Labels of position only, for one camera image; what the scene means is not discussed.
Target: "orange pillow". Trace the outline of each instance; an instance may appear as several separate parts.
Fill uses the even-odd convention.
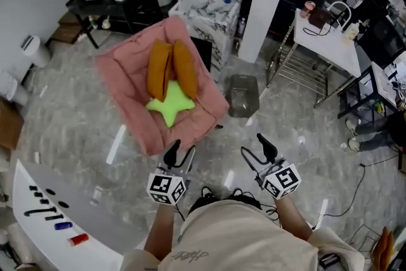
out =
[[[180,88],[190,98],[195,99],[197,75],[193,55],[181,40],[176,40],[173,46],[173,65]]]
[[[172,69],[172,45],[156,40],[152,45],[147,70],[147,91],[163,102]]]

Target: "marble floor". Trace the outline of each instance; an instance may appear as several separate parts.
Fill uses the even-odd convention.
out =
[[[28,78],[26,86],[31,97],[23,110],[25,124],[11,163],[17,158],[33,161],[34,152],[40,152],[42,164],[82,188],[87,196],[93,195],[96,186],[103,188],[101,204],[108,212],[126,223],[137,224],[146,233],[157,205],[149,199],[145,186],[158,157],[140,154],[126,133],[113,163],[106,163],[122,121],[95,69],[95,56],[127,36],[104,31],[95,36],[96,41],[103,42],[98,50],[88,39],[71,46],[52,43],[50,64],[34,70]],[[196,143],[190,188],[179,204],[183,214],[198,198],[203,185],[219,195],[240,187],[262,203],[272,204],[270,194],[260,191],[240,154],[240,147],[245,146],[261,156],[258,132],[298,168],[302,184],[292,198],[312,225],[318,221],[325,199],[327,213],[340,214],[348,208],[363,173],[361,162],[370,164],[394,156],[389,148],[357,154],[346,147],[350,134],[344,119],[337,120],[337,98],[314,109],[315,95],[311,91],[280,76],[264,91],[264,58],[275,47],[274,41],[266,40],[255,64],[230,57],[221,74],[220,89],[226,89],[232,74],[256,76],[262,94],[260,109],[250,119],[226,116],[223,129],[212,130]],[[396,166],[397,159],[392,159],[367,168],[348,213],[339,218],[326,216],[322,225],[331,227],[345,241],[362,224],[377,232],[384,225],[403,225],[406,178]],[[180,225],[177,217],[176,232]]]

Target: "cardboard box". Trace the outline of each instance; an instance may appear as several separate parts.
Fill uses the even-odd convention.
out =
[[[24,120],[4,98],[0,98],[0,145],[15,150]]]

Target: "sleeve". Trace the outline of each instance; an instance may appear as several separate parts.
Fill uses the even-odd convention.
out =
[[[344,258],[350,271],[363,270],[365,259],[362,254],[344,243],[330,228],[316,229],[308,243],[318,248],[322,255],[336,253]]]
[[[147,251],[134,249],[124,254],[120,271],[158,270],[159,260]]]

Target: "sneaker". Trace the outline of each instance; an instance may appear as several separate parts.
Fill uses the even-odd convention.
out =
[[[242,195],[242,190],[238,187],[234,189],[232,196],[236,197],[237,195]]]
[[[351,131],[353,136],[357,136],[357,134],[355,133],[355,128],[357,127],[357,124],[355,124],[353,121],[347,119],[347,120],[345,120],[345,126],[347,127],[348,130]]]
[[[202,187],[202,197],[214,197],[213,191],[209,187]]]
[[[357,142],[355,139],[349,139],[348,146],[350,149],[354,150],[355,152],[360,151],[360,143]]]

